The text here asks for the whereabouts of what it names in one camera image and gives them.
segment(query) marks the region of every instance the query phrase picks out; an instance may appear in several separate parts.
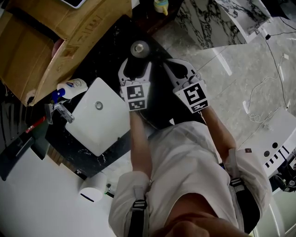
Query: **sink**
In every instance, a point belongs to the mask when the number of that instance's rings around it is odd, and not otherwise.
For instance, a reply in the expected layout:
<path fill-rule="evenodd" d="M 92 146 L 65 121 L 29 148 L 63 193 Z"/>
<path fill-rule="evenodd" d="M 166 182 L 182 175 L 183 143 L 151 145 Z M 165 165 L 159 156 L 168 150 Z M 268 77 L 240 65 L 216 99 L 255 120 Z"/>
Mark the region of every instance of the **sink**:
<path fill-rule="evenodd" d="M 95 79 L 72 114 L 74 121 L 66 129 L 96 156 L 130 130 L 125 102 L 101 78 Z"/>

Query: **cardboard box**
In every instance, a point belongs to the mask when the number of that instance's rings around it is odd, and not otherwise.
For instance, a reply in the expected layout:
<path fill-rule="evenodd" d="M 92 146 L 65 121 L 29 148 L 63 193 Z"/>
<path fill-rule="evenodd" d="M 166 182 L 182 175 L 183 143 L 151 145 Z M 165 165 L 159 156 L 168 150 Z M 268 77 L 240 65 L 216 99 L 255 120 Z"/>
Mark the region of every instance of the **cardboard box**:
<path fill-rule="evenodd" d="M 74 9 L 59 0 L 11 0 L 7 10 L 32 16 L 61 39 L 55 44 L 43 31 L 19 16 L 4 12 L 0 19 L 0 77 L 27 106 L 56 89 L 122 15 L 131 16 L 130 0 L 86 0 Z"/>

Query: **white shirt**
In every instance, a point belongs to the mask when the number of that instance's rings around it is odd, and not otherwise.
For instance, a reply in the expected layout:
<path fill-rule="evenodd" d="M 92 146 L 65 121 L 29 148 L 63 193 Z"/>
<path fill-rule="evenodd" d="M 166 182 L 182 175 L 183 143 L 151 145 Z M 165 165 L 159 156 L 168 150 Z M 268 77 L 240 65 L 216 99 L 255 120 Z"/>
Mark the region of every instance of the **white shirt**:
<path fill-rule="evenodd" d="M 228 188 L 230 177 L 218 164 L 219 155 L 207 126 L 192 121 L 166 128 L 153 135 L 150 150 L 153 172 L 146 193 L 150 235 L 164 227 L 176 201 L 187 193 L 202 195 L 219 218 L 238 227 Z M 254 198 L 262 216 L 271 195 L 268 178 L 258 159 L 250 156 L 252 153 L 239 153 L 239 170 L 245 174 L 247 188 L 256 194 Z M 242 169 L 240 159 L 248 160 Z M 135 201 L 133 187 L 140 185 L 148 190 L 149 184 L 143 172 L 129 172 L 120 177 L 109 215 L 109 225 L 116 236 L 123 237 L 125 218 Z"/>

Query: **white bottle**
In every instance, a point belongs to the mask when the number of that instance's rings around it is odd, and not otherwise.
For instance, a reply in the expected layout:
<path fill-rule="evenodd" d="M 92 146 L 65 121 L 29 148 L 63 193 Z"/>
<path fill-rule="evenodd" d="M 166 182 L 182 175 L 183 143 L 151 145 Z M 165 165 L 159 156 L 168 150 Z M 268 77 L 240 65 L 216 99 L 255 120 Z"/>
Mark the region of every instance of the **white bottle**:
<path fill-rule="evenodd" d="M 72 79 L 57 85 L 57 90 L 64 89 L 65 92 L 61 94 L 62 97 L 66 99 L 72 99 L 78 94 L 85 92 L 87 90 L 87 84 L 82 79 Z"/>

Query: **white cable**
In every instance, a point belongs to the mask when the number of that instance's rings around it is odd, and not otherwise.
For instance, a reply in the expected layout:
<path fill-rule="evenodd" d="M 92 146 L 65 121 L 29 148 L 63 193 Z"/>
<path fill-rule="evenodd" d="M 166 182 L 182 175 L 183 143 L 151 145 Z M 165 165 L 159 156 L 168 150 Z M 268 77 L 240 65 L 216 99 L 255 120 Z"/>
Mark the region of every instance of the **white cable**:
<path fill-rule="evenodd" d="M 272 114 L 270 114 L 266 119 L 264 119 L 262 122 L 261 122 L 261 124 L 259 125 L 259 127 L 256 129 L 256 131 L 255 132 L 253 132 L 243 143 L 242 143 L 242 145 L 240 145 L 240 147 L 238 148 L 238 150 L 243 146 L 243 144 L 245 144 L 245 142 L 247 141 L 247 140 L 249 140 L 249 138 L 251 137 L 251 136 L 253 136 L 253 134 L 254 133 L 256 133 L 258 130 L 259 130 L 259 128 L 262 126 L 262 124 L 267 120 L 267 119 L 269 119 L 270 117 L 272 117 L 280 108 L 283 108 L 283 107 L 279 107 L 279 108 L 277 108 Z"/>
<path fill-rule="evenodd" d="M 281 66 L 281 62 L 282 62 L 282 59 L 283 59 L 283 57 L 284 56 L 282 56 L 281 57 L 281 60 L 280 60 L 280 62 L 279 62 L 279 64 L 278 64 L 278 68 Z M 272 78 L 272 79 L 274 79 L 274 80 L 277 80 L 278 79 L 278 76 L 279 76 L 279 70 L 277 70 L 277 77 L 276 78 L 273 78 L 273 77 L 271 77 L 271 76 L 268 76 L 268 77 L 266 77 L 261 83 L 259 83 L 257 86 L 255 86 L 254 88 L 253 88 L 253 90 L 251 91 L 251 95 L 250 95 L 250 103 L 249 103 L 249 107 L 248 107 L 248 116 L 249 116 L 249 119 L 250 119 L 250 121 L 251 122 L 255 122 L 255 123 L 259 123 L 259 124 L 261 124 L 261 123 L 263 123 L 263 122 L 265 122 L 266 121 L 266 119 L 265 120 L 263 120 L 263 121 L 260 121 L 261 120 L 261 116 L 260 115 L 255 115 L 255 114 L 250 114 L 250 106 L 251 106 L 251 102 L 252 102 L 252 95 L 253 95 L 253 92 L 254 92 L 254 90 L 257 88 L 257 87 L 259 87 L 259 86 L 261 86 L 267 79 L 269 79 L 269 78 Z"/>

